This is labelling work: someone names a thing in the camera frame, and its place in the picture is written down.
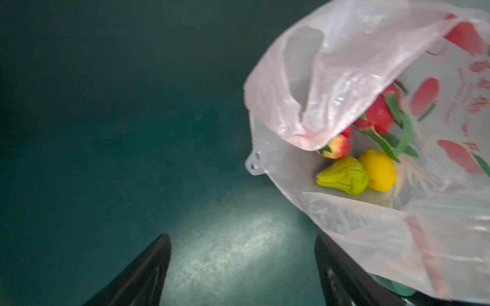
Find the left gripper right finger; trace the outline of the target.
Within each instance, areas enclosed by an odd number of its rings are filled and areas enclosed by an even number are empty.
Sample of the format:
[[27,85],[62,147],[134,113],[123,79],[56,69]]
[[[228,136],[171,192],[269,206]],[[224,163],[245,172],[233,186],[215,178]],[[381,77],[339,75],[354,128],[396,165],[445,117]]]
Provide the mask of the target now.
[[327,305],[405,305],[376,282],[326,233],[315,241],[315,260]]

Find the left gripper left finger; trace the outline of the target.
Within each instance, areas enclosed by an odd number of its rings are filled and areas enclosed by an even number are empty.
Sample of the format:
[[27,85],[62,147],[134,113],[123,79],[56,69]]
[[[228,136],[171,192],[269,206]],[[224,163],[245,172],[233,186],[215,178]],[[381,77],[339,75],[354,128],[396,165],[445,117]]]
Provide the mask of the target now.
[[171,255],[170,236],[163,233],[85,304],[158,306]]

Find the yellow-green pear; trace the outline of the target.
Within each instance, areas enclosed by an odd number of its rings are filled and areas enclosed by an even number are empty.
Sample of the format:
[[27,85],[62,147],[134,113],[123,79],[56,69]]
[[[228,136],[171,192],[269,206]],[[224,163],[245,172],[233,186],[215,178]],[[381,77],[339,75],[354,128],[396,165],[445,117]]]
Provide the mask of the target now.
[[315,176],[319,186],[338,189],[350,195],[363,193],[369,185],[369,175],[355,158],[345,156]]

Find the red dragon fruit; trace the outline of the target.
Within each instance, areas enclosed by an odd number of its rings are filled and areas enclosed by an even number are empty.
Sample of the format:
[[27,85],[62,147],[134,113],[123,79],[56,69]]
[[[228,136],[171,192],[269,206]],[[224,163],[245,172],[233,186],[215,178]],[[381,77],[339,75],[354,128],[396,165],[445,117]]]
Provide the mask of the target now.
[[401,107],[401,99],[407,95],[405,86],[395,80],[353,124],[358,132],[374,140],[397,163],[401,154],[412,158],[419,156],[410,146],[412,123]]

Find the pink plastic bag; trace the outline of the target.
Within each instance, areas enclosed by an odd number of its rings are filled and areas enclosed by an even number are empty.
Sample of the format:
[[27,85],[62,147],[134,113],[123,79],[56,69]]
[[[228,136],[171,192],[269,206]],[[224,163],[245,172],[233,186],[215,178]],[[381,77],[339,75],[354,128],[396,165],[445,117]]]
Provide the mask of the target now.
[[252,151],[368,275],[489,303],[489,3],[331,1],[249,74]]

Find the red apple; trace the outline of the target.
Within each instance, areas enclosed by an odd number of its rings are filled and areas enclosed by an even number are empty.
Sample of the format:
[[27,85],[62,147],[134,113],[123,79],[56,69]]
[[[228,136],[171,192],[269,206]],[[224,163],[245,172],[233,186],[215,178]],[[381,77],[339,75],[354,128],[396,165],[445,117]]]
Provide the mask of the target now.
[[352,125],[350,125],[350,126],[348,126],[348,127],[345,129],[345,130],[343,130],[343,131],[341,132],[341,134],[342,134],[344,137],[346,137],[347,139],[349,139],[349,138],[351,137],[351,135],[352,135],[352,130],[353,130],[353,126],[352,126]]

